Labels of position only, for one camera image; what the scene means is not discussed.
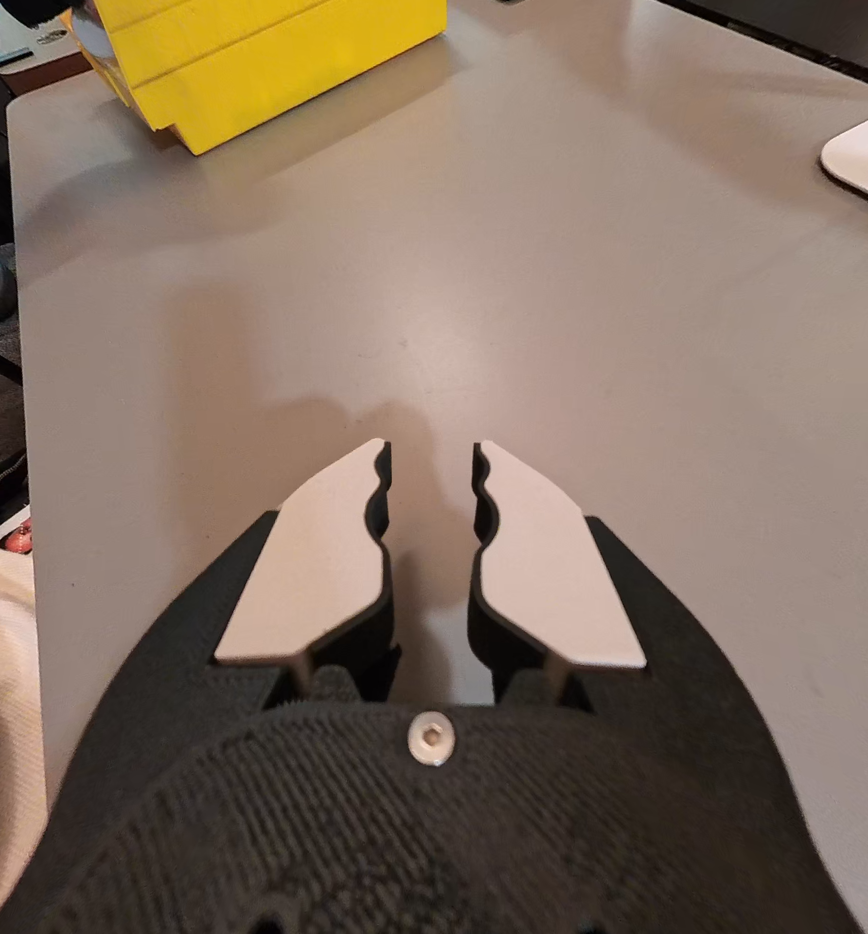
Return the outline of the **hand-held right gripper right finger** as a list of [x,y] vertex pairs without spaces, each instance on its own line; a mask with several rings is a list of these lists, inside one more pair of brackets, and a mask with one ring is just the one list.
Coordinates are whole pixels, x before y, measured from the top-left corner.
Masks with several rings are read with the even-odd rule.
[[475,443],[474,555],[467,638],[496,701],[522,671],[551,695],[586,672],[645,671],[648,660],[589,520],[557,484],[491,440]]

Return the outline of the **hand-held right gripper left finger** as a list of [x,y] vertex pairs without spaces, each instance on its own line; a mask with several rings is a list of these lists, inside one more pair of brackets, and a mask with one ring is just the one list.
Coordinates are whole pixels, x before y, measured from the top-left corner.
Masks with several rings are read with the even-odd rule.
[[359,681],[393,651],[392,448],[373,438],[300,485],[274,523],[215,648],[220,665],[279,666],[297,689],[339,666]]

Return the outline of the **grey desk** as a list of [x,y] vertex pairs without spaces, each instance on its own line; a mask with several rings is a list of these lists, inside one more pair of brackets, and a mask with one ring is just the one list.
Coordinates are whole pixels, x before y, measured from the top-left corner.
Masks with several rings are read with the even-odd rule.
[[194,157],[93,74],[7,112],[48,797],[146,627],[393,446],[393,698],[486,702],[472,449],[600,517],[753,694],[868,932],[868,85],[659,2],[457,2]]

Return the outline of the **black desk mat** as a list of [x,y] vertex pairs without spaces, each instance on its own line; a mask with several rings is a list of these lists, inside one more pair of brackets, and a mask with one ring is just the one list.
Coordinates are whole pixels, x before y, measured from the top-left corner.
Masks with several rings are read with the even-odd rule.
[[868,1],[667,1],[868,84]]

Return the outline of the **yellow plastic bin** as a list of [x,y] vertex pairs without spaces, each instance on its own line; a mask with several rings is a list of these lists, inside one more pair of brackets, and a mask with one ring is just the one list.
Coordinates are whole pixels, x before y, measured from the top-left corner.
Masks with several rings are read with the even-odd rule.
[[152,131],[201,155],[441,35],[446,1],[97,1],[60,15]]

